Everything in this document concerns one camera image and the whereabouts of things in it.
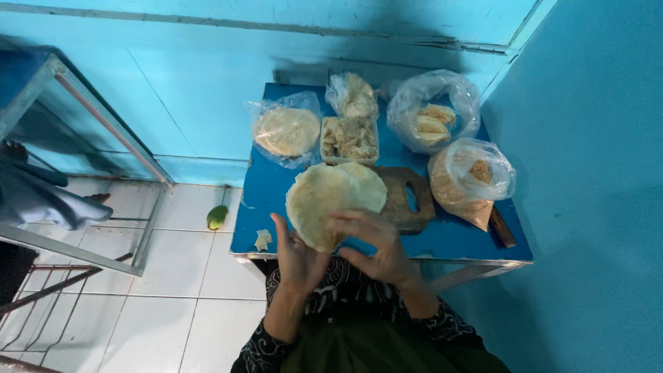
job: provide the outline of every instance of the brown granular powder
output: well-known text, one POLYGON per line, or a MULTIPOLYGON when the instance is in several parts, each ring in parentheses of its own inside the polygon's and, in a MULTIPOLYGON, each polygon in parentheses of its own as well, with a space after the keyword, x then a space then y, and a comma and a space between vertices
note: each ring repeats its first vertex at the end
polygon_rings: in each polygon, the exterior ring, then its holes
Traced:
POLYGON ((488 163, 486 163, 486 161, 483 159, 474 162, 474 165, 469 170, 469 173, 474 175, 478 181, 483 181, 486 184, 490 184, 491 180, 493 180, 490 169, 488 168, 488 163))
MULTIPOLYGON (((446 171, 444 151, 431 157, 428 162, 428 174, 430 176, 430 190, 440 206, 448 213, 458 216, 480 229, 488 232, 488 219, 493 209, 491 200, 472 200, 453 184, 446 171)), ((470 170, 472 175, 484 183, 492 179, 488 164, 478 160, 470 170)))

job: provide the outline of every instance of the white tile floor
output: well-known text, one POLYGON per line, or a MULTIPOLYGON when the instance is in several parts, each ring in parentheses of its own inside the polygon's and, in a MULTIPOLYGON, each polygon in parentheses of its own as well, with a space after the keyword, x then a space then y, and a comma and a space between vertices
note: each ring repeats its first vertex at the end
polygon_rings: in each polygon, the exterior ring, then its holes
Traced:
MULTIPOLYGON (((72 179, 68 189, 82 195, 110 192, 113 215, 126 218, 148 217, 158 190, 152 183, 95 179, 72 179)), ((228 254, 241 193, 239 188, 178 185, 157 217, 143 277, 104 271, 88 279, 80 298, 82 283, 59 299, 40 300, 21 337, 5 348, 22 350, 34 342, 30 352, 0 354, 65 373, 229 371, 266 305, 264 283, 228 254), (205 219, 219 204, 230 213, 221 229, 210 232, 205 219), (58 339, 46 354, 39 352, 58 339)), ((138 244, 144 226, 109 221, 77 232, 42 223, 23 228, 116 258, 138 244)), ((53 254, 42 254, 37 262, 75 263, 53 254)), ((41 289, 46 276, 45 271, 33 274, 25 290, 41 289)), ((54 272, 46 286, 66 276, 54 272)), ((17 335, 29 311, 23 307, 10 315, 0 330, 0 348, 17 335)))

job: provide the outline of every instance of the wooden cutting board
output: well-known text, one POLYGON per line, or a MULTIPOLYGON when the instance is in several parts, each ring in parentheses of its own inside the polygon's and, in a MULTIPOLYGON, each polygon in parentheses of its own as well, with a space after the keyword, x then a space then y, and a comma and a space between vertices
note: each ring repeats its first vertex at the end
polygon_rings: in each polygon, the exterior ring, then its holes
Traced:
POLYGON ((401 234, 419 234, 435 217, 435 206, 428 179, 409 167, 371 167, 387 186, 387 203, 380 212, 396 224, 401 234), (410 209, 408 187, 414 195, 416 211, 410 209))

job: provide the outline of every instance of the green fruit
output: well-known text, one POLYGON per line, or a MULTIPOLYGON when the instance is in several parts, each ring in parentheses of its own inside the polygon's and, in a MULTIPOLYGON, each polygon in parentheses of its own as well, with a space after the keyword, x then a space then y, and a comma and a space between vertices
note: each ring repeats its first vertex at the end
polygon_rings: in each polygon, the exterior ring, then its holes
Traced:
POLYGON ((208 214, 208 229, 217 230, 223 226, 225 216, 228 215, 228 207, 221 205, 212 208, 208 214))

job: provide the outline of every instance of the cutting board handle hole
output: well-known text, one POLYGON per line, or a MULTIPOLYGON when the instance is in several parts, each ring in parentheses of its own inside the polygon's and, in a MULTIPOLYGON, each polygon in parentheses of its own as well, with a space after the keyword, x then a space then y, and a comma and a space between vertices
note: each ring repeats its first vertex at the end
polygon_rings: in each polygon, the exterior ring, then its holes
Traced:
POLYGON ((410 207, 410 211, 416 214, 419 212, 419 201, 414 193, 414 186, 408 181, 405 183, 405 189, 408 192, 408 206, 410 207))

